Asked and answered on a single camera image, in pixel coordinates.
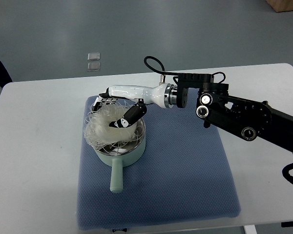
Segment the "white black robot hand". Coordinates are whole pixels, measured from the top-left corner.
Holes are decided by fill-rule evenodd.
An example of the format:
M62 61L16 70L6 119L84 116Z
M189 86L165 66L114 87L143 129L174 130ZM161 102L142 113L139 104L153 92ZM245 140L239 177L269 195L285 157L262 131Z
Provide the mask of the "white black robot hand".
M96 98L92 111L98 111L104 103L128 99L136 101L123 116L109 123L109 127L128 128L141 119L147 112L147 105L156 104L161 108L172 108L176 105L177 87L163 83L156 87L114 85L107 88Z

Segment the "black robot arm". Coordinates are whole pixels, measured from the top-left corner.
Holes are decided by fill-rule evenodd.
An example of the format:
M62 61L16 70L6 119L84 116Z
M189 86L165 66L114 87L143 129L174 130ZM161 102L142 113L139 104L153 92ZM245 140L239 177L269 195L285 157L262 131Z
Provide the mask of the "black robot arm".
M216 74L176 73L176 100L185 108L190 88L198 89L196 115L204 127L214 125L243 140L260 137L293 153L293 117L272 108L267 101L258 102L230 96L223 80L214 82Z

